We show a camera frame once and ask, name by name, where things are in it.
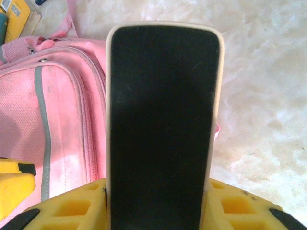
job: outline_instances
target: white fluffy rug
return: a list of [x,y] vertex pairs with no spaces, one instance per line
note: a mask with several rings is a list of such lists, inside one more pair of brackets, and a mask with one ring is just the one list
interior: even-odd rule
[[[79,0],[80,37],[105,40],[141,20],[219,30],[226,54],[211,177],[281,205],[307,225],[307,1]],[[35,35],[48,36],[65,0],[37,7]]]

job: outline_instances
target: square hole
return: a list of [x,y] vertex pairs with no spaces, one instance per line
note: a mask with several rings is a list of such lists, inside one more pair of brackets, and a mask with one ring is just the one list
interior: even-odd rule
[[234,230],[267,230],[266,224],[254,221],[231,221]]
[[91,202],[89,200],[66,201],[54,214],[55,217],[85,215]]
[[256,213],[248,200],[242,197],[230,197],[222,200],[222,206],[226,214],[252,214]]
[[211,181],[211,184],[212,184],[213,188],[219,188],[219,189],[225,188],[224,186],[222,186],[221,184],[219,184],[216,181]]
[[78,223],[46,224],[41,230],[77,230]]
[[88,187],[89,190],[96,190],[99,187],[98,184],[93,184],[91,186]]

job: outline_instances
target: pink backpack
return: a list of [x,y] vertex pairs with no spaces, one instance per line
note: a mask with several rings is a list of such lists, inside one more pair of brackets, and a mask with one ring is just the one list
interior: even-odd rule
[[[50,38],[0,48],[0,157],[32,162],[37,173],[35,190],[0,227],[29,206],[106,177],[106,44],[78,38],[74,0],[67,2]],[[66,37],[70,28],[75,38]]]

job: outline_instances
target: pink strap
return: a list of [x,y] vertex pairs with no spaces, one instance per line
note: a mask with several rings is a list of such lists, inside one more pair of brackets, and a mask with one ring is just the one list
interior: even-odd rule
[[73,37],[78,38],[78,34],[76,31],[75,24],[73,20],[76,14],[76,0],[67,0],[67,14],[62,22],[62,24],[56,29],[56,31],[52,34],[51,37],[56,37],[57,34],[64,32],[68,32],[70,29],[73,31]]

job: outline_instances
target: book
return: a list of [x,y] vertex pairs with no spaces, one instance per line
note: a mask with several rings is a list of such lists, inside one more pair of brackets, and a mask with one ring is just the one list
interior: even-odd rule
[[32,35],[41,14],[26,0],[0,0],[1,9],[9,18],[5,43],[21,36]]

